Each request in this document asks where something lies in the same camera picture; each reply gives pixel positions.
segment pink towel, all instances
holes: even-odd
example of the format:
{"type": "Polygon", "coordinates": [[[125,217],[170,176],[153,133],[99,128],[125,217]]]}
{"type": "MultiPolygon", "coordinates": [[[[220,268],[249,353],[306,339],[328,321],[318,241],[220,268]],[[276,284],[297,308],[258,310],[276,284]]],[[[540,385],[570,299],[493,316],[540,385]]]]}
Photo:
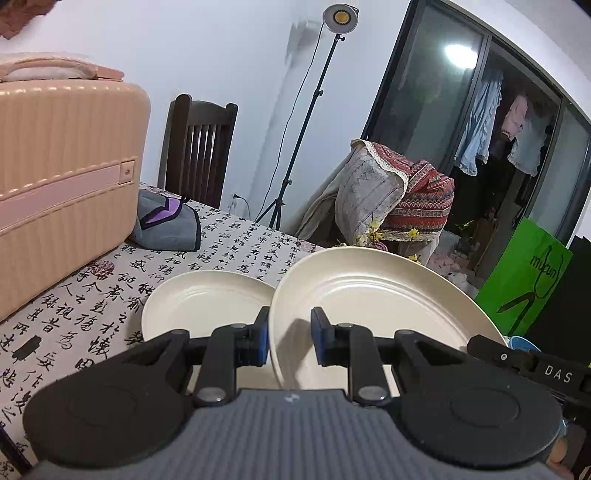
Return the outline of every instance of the pink towel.
{"type": "Polygon", "coordinates": [[[509,140],[513,140],[515,135],[521,131],[525,114],[527,113],[527,98],[522,95],[517,95],[509,113],[506,115],[503,121],[501,131],[509,140]]]}

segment power cord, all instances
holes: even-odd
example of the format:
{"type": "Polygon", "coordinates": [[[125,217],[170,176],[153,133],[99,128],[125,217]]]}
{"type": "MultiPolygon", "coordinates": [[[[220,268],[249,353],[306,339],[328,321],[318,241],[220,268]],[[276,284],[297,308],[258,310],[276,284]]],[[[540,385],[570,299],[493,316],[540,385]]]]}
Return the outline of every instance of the power cord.
{"type": "Polygon", "coordinates": [[[251,207],[250,207],[250,205],[248,205],[248,202],[246,201],[246,199],[244,197],[241,197],[237,193],[235,193],[233,195],[233,198],[244,200],[244,203],[246,203],[246,208],[248,209],[248,219],[251,220],[251,207]]]}
{"type": "Polygon", "coordinates": [[[314,53],[312,54],[312,60],[310,60],[310,65],[308,67],[308,70],[306,71],[306,75],[304,76],[304,79],[301,82],[300,89],[297,91],[297,95],[295,96],[295,100],[294,100],[293,107],[291,108],[290,116],[287,119],[287,122],[285,123],[285,129],[283,130],[283,136],[281,137],[281,144],[279,145],[279,153],[277,155],[277,164],[275,165],[275,170],[273,170],[273,175],[271,176],[271,181],[269,182],[269,188],[267,189],[267,193],[265,194],[265,199],[262,201],[261,209],[256,214],[256,218],[258,218],[258,216],[261,214],[263,208],[265,208],[265,204],[267,202],[267,196],[269,195],[269,192],[271,191],[271,186],[273,185],[273,180],[275,179],[275,174],[277,173],[277,168],[279,168],[279,163],[280,163],[280,159],[281,159],[281,150],[283,150],[283,141],[285,140],[285,133],[287,132],[287,126],[290,124],[291,117],[294,114],[294,110],[296,109],[297,99],[300,97],[301,90],[304,87],[306,79],[308,78],[308,74],[310,73],[310,69],[312,68],[312,64],[314,63],[314,58],[316,57],[316,52],[318,51],[318,45],[320,44],[320,37],[322,36],[323,29],[324,29],[324,22],[322,22],[322,26],[320,27],[320,32],[318,33],[318,40],[316,41],[314,53]]]}

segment hanging clothes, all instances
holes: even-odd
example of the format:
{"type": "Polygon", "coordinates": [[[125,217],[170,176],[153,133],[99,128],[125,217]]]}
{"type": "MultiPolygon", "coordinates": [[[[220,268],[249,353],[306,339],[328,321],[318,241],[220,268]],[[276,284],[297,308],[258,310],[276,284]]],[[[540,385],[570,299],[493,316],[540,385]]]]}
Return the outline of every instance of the hanging clothes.
{"type": "Polygon", "coordinates": [[[485,70],[476,93],[476,100],[462,134],[454,163],[466,175],[475,176],[476,156],[486,163],[491,143],[496,109],[501,103],[503,72],[497,69],[485,70]]]}
{"type": "Polygon", "coordinates": [[[511,105],[511,108],[509,108],[509,113],[507,113],[505,116],[503,126],[501,127],[501,132],[510,141],[512,141],[517,133],[521,131],[526,113],[527,98],[525,98],[523,95],[517,95],[513,101],[513,104],[511,105]]]}
{"type": "Polygon", "coordinates": [[[527,110],[523,128],[515,136],[515,143],[507,160],[515,168],[535,177],[540,165],[541,149],[546,141],[546,127],[550,125],[551,116],[538,117],[533,108],[527,110]]]}

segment black circular pad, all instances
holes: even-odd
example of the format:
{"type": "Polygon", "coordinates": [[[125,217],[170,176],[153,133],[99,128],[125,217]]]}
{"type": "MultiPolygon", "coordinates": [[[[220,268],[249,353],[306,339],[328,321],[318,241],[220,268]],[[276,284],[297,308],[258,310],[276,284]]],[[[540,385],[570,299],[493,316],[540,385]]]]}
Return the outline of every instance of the black circular pad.
{"type": "Polygon", "coordinates": [[[542,459],[562,420],[543,387],[483,362],[430,369],[426,391],[401,397],[410,440],[447,463],[505,469],[542,459]]]}
{"type": "Polygon", "coordinates": [[[23,424],[39,458],[107,468],[137,461],[168,444],[183,425],[186,406],[150,367],[99,364],[33,396],[23,424]]]}

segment white plate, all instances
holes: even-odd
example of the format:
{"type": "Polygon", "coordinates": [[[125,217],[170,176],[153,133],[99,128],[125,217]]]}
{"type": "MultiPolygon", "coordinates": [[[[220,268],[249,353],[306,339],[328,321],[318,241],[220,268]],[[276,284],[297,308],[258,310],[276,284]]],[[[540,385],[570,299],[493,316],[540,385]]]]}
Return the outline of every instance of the white plate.
{"type": "MultiPolygon", "coordinates": [[[[269,312],[269,349],[284,388],[343,388],[343,367],[322,368],[310,336],[310,310],[330,322],[364,325],[375,336],[411,329],[454,348],[477,334],[503,337],[487,315],[451,282],[394,254],[360,247],[329,248],[296,263],[279,283],[269,312]]],[[[398,389],[384,366],[392,395],[398,389]]]]}
{"type": "MultiPolygon", "coordinates": [[[[142,336],[151,340],[180,328],[188,330],[192,338],[207,337],[223,325],[253,323],[261,307],[271,304],[274,291],[260,280],[235,272],[200,270],[178,275],[148,298],[142,313],[142,336]]],[[[278,388],[269,360],[261,368],[238,368],[236,378],[241,388],[278,388]]],[[[194,373],[190,387],[196,379],[194,373]]]]}

